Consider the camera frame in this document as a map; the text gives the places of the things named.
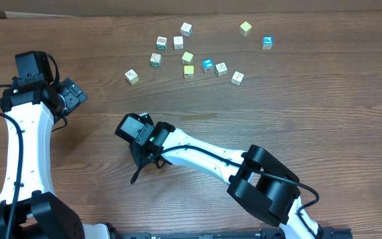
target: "cube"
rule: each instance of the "cube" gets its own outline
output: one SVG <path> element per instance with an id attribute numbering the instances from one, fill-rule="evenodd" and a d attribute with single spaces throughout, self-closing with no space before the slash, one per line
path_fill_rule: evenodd
<path id="1" fill-rule="evenodd" d="M 184 66 L 184 77 L 185 78 L 194 77 L 194 66 Z"/>
<path id="2" fill-rule="evenodd" d="M 166 50 L 166 43 L 167 43 L 166 37 L 158 37 L 156 42 L 157 49 Z"/>
<path id="3" fill-rule="evenodd" d="M 215 65 L 215 71 L 216 71 L 216 74 L 217 74 L 218 76 L 226 75 L 227 70 L 228 70 L 228 69 L 226 68 L 226 65 L 225 65 L 224 62 Z"/>
<path id="4" fill-rule="evenodd" d="M 243 78 L 244 78 L 244 74 L 242 73 L 239 73 L 239 72 L 235 72 L 232 76 L 232 81 L 231 83 L 232 84 L 236 84 L 237 86 L 241 85 L 241 83 L 243 82 Z"/>
<path id="5" fill-rule="evenodd" d="M 244 22 L 239 26 L 239 33 L 243 36 L 247 36 L 251 32 L 251 25 L 248 22 Z"/>
<path id="6" fill-rule="evenodd" d="M 192 64 L 192 57 L 194 55 L 189 53 L 189 52 L 185 52 L 184 55 L 182 56 L 182 63 L 183 64 Z"/>
<path id="7" fill-rule="evenodd" d="M 205 59 L 205 60 L 203 60 L 202 63 L 203 63 L 203 71 L 204 71 L 204 73 L 213 70 L 212 59 Z"/>
<path id="8" fill-rule="evenodd" d="M 126 79 L 129 81 L 129 83 L 131 84 L 134 84 L 139 80 L 138 74 L 132 69 L 126 72 L 125 76 L 126 76 Z"/>
<path id="9" fill-rule="evenodd" d="M 153 53 L 151 55 L 150 62 L 151 66 L 160 67 L 160 65 L 162 64 L 162 55 Z"/>
<path id="10" fill-rule="evenodd" d="M 173 48 L 183 49 L 184 48 L 184 38 L 183 37 L 173 37 Z"/>
<path id="11" fill-rule="evenodd" d="M 192 33 L 192 25 L 188 23 L 182 24 L 182 27 L 180 28 L 180 34 L 186 37 L 189 37 L 191 33 Z"/>
<path id="12" fill-rule="evenodd" d="M 273 46 L 273 37 L 263 37 L 262 50 L 269 50 Z"/>

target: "cyan cube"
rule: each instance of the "cyan cube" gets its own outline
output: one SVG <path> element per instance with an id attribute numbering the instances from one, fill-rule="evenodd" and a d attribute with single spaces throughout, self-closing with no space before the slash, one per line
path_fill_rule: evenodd
<path id="1" fill-rule="evenodd" d="M 273 46 L 273 37 L 263 37 L 262 50 L 269 50 Z"/>
<path id="2" fill-rule="evenodd" d="M 213 70 L 213 62 L 212 62 L 212 59 L 205 59 L 203 60 L 203 71 L 204 73 L 206 72 L 209 72 L 211 70 Z"/>

